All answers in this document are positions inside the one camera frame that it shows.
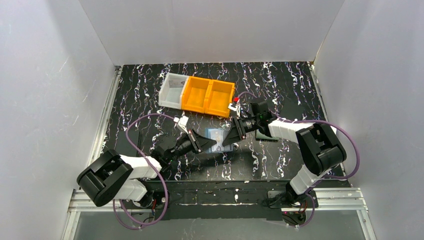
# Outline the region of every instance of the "black marble tabletop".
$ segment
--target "black marble tabletop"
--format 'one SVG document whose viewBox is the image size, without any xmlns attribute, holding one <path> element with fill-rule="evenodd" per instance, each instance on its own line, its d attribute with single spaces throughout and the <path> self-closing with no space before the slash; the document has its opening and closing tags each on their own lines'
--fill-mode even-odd
<svg viewBox="0 0 424 240">
<path fill-rule="evenodd" d="M 236 97 L 249 91 L 263 100 L 281 117 L 324 120 L 317 91 L 307 62 L 235 62 L 124 65 L 103 146 L 127 156 L 137 152 L 129 146 L 125 130 L 137 118 L 150 113 L 189 117 L 187 128 L 205 135 L 205 128 L 229 128 L 230 119 L 183 111 L 158 104 L 158 94 L 167 73 L 217 79 L 235 83 Z M 252 96 L 245 94 L 242 107 L 249 111 Z M 131 139 L 147 155 L 161 138 L 176 138 L 181 132 L 164 117 L 152 116 L 130 129 Z M 172 163 L 163 174 L 168 181 L 289 180 L 302 166 L 297 144 L 257 141 L 254 133 L 227 153 L 188 153 Z M 338 167 L 334 171 L 341 175 Z"/>
</svg>

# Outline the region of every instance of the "yellow plastic container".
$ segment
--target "yellow plastic container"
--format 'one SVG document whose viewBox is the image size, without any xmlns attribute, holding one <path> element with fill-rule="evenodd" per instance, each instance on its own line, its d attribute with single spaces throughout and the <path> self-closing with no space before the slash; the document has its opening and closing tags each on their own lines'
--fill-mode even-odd
<svg viewBox="0 0 424 240">
<path fill-rule="evenodd" d="M 228 118 L 235 84 L 190 76 L 182 94 L 181 109 Z"/>
<path fill-rule="evenodd" d="M 206 94 L 205 114 L 212 114 L 228 118 L 230 110 L 228 104 L 233 100 L 235 84 L 227 81 L 212 80 L 212 86 Z"/>
</svg>

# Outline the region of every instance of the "white bin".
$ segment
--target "white bin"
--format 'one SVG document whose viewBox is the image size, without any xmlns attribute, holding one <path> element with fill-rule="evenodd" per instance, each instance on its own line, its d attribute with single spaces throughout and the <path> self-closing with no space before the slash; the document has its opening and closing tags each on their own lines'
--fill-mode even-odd
<svg viewBox="0 0 424 240">
<path fill-rule="evenodd" d="M 168 73 L 159 91 L 159 106 L 181 109 L 181 101 L 189 76 Z"/>
</svg>

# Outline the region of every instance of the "gray wall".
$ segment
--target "gray wall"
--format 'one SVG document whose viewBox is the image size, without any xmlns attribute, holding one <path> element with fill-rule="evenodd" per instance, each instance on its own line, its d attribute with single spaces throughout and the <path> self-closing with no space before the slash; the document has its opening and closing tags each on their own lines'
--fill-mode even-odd
<svg viewBox="0 0 424 240">
<path fill-rule="evenodd" d="M 313 61 L 344 0 L 80 0 L 115 65 Z"/>
<path fill-rule="evenodd" d="M 1 1 L 2 239 L 60 239 L 113 75 L 78 0 Z"/>
<path fill-rule="evenodd" d="M 348 0 L 315 62 L 329 119 L 359 144 L 351 181 L 379 239 L 424 235 L 423 56 L 423 1 Z"/>
</svg>

